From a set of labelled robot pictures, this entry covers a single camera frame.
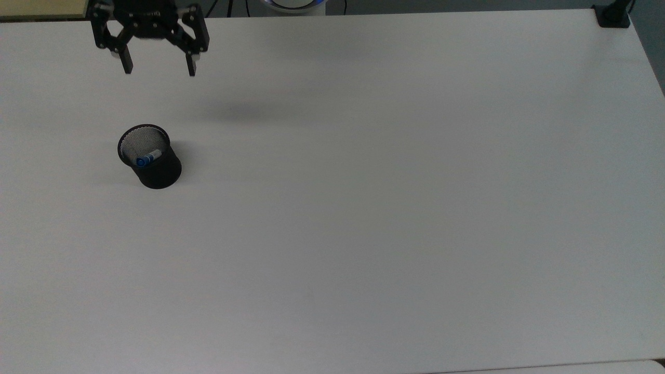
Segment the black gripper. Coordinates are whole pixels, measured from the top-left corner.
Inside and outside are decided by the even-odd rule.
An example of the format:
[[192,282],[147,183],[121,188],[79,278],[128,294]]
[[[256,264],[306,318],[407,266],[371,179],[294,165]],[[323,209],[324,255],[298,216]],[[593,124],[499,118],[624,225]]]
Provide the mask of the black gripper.
[[[128,43],[131,38],[167,39],[186,58],[188,73],[196,74],[196,62],[208,51],[209,33],[202,7],[190,4],[177,7],[174,1],[89,1],[86,11],[95,45],[119,58],[124,73],[131,74],[134,65]],[[123,27],[112,35],[109,21]]]

